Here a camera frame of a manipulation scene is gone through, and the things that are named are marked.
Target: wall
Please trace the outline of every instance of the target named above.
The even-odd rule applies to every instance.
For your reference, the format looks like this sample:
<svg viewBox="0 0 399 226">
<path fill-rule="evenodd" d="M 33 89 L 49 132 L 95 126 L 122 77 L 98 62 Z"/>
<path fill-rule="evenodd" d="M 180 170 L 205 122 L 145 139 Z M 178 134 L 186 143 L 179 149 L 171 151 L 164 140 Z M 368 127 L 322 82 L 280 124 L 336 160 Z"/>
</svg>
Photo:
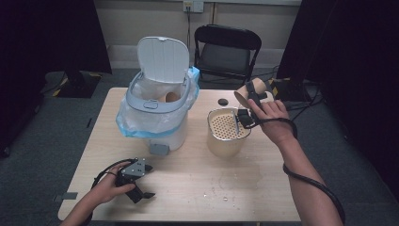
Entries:
<svg viewBox="0 0 399 226">
<path fill-rule="evenodd" d="M 146 36 L 165 36 L 188 43 L 188 20 L 182 2 L 97 0 L 95 4 L 107 45 L 136 45 Z M 203 13 L 190 16 L 190 49 L 194 48 L 197 27 L 211 23 L 233 25 L 257 33 L 263 41 L 259 58 L 271 65 L 279 64 L 298 8 L 205 2 Z"/>
</svg>

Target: electrical outlet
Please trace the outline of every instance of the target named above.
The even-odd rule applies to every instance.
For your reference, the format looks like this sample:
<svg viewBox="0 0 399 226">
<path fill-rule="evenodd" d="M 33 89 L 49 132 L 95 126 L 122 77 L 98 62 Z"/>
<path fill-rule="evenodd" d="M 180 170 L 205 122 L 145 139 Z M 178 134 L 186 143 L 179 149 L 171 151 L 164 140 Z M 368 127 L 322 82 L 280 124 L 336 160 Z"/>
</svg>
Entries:
<svg viewBox="0 0 399 226">
<path fill-rule="evenodd" d="M 203 12 L 203 2 L 193 2 L 194 12 Z"/>
<path fill-rule="evenodd" d="M 188 9 L 190 12 L 194 11 L 193 1 L 183 1 L 183 11 L 188 11 Z"/>
</svg>

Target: plastic bag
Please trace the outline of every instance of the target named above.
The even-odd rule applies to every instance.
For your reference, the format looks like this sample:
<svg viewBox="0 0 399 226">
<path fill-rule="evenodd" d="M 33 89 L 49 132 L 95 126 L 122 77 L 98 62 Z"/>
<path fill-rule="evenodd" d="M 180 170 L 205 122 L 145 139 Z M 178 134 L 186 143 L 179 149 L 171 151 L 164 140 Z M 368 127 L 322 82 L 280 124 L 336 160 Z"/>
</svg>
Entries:
<svg viewBox="0 0 399 226">
<path fill-rule="evenodd" d="M 120 132 L 126 137 L 159 138 L 173 134 L 181 126 L 187 111 L 197 100 L 200 87 L 198 86 L 200 71 L 190 68 L 187 77 L 190 90 L 182 107 L 175 111 L 158 114 L 144 112 L 129 106 L 126 95 L 120 102 L 120 111 L 116 121 Z M 143 100 L 158 100 L 169 92 L 181 95 L 184 91 L 182 84 L 167 84 L 152 81 L 145 77 L 136 83 L 132 94 Z"/>
</svg>

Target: human arm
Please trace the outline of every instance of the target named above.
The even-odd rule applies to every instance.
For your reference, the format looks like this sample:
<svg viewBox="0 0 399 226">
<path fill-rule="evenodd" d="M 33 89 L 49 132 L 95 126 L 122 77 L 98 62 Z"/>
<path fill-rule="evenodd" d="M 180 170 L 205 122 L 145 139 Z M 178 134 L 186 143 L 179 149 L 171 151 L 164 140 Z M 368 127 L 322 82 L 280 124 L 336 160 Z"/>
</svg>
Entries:
<svg viewBox="0 0 399 226">
<path fill-rule="evenodd" d="M 118 170 L 126 164 L 129 164 L 129 162 L 120 163 L 110 169 L 99 184 L 93 187 L 74 206 L 68 216 L 62 221 L 61 226 L 76 226 L 82 224 L 98 205 L 109 202 L 114 199 L 114 197 L 134 189 L 134 184 L 119 187 L 115 186 Z"/>
<path fill-rule="evenodd" d="M 261 120 L 289 119 L 288 112 L 281 101 L 262 103 L 262 109 L 252 100 L 248 100 L 248 104 Z M 288 123 L 270 121 L 261 124 L 261 128 L 278 146 L 284 164 L 290 171 L 325 184 L 293 136 L 292 128 Z M 334 203 L 322 190 L 291 176 L 289 182 L 296 209 L 304 225 L 343 225 Z"/>
</svg>

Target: perforated lid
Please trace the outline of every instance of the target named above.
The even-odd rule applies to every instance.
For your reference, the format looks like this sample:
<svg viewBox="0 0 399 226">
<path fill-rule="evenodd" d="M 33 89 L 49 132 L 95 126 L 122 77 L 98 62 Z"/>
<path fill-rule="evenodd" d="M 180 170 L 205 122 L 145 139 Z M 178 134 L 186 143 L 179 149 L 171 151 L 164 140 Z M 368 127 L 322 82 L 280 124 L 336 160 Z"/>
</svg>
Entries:
<svg viewBox="0 0 399 226">
<path fill-rule="evenodd" d="M 250 129 L 245 129 L 241 123 L 236 123 L 234 108 L 220 108 L 213 110 L 208 115 L 208 125 L 215 138 L 220 140 L 233 140 L 245 138 L 250 134 Z"/>
</svg>

